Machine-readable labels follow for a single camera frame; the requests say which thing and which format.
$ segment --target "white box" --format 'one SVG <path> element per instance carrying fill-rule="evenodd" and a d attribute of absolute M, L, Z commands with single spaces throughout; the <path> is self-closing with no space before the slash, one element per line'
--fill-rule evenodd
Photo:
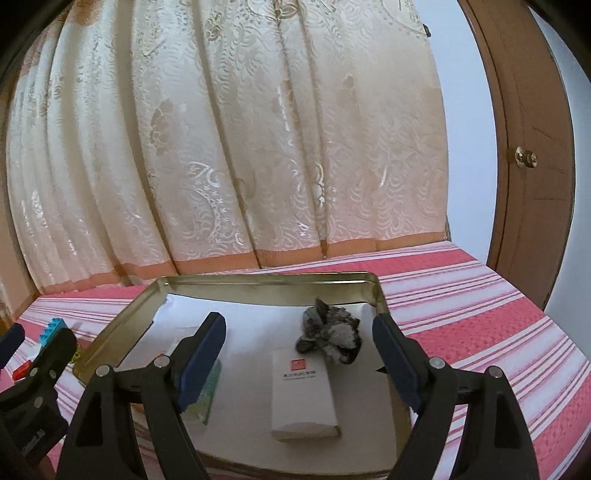
<path fill-rule="evenodd" d="M 330 381 L 320 352 L 273 350 L 271 435 L 277 440 L 338 437 Z"/>

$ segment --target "bed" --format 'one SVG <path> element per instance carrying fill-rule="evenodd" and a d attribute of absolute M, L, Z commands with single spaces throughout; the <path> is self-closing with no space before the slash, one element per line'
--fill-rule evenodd
<path fill-rule="evenodd" d="M 591 366 L 544 312 L 451 242 L 265 270 L 335 271 L 378 275 L 395 321 L 429 355 L 479 372 L 490 365 L 501 367 L 530 429 L 541 478 L 560 477 L 591 430 Z M 144 288 L 105 287 L 38 298 L 20 318 L 27 339 L 2 373 L 0 389 L 11 384 L 9 375 L 24 362 L 51 318 L 62 317 L 84 347 Z M 60 410 L 69 421 L 83 387 L 68 369 L 57 389 Z M 465 415 L 465 407 L 456 408 L 437 480 L 449 478 Z M 148 433 L 138 431 L 138 442 L 147 471 L 158 478 Z M 55 465 L 60 451 L 61 443 L 50 453 Z M 232 474 L 216 471 L 212 476 L 222 480 Z"/>

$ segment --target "blue clamp jaw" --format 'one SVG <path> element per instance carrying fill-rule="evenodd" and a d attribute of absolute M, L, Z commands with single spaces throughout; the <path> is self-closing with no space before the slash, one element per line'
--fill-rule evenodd
<path fill-rule="evenodd" d="M 25 329 L 20 323 L 13 324 L 0 337 L 0 370 L 8 364 L 14 353 L 25 341 Z"/>

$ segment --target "white wall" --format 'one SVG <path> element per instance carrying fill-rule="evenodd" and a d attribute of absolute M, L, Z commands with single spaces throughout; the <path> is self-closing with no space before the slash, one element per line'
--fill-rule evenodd
<path fill-rule="evenodd" d="M 591 83 L 554 29 L 534 16 L 569 99 L 576 167 L 573 223 L 546 313 L 591 358 Z"/>
<path fill-rule="evenodd" d="M 495 216 L 497 157 L 491 93 L 482 59 L 457 0 L 414 3 L 432 34 L 429 40 L 443 91 L 452 240 L 486 262 Z"/>

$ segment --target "black clamp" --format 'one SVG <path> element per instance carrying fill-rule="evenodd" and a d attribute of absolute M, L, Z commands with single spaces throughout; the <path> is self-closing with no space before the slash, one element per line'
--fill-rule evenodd
<path fill-rule="evenodd" d="M 374 343 L 400 397 L 418 419 L 388 480 L 431 479 L 445 447 L 456 405 L 467 416 L 452 480 L 539 480 L 527 424 L 499 367 L 481 374 L 429 358 L 389 314 L 372 327 Z"/>
<path fill-rule="evenodd" d="M 38 478 L 34 468 L 66 434 L 55 384 L 75 352 L 75 335 L 59 330 L 28 376 L 0 393 L 0 478 Z"/>
<path fill-rule="evenodd" d="M 57 480 L 145 480 L 131 403 L 144 405 L 167 479 L 209 480 L 180 414 L 195 403 L 226 339 L 226 320 L 210 313 L 170 356 L 115 372 L 101 365 L 86 387 L 61 451 Z"/>

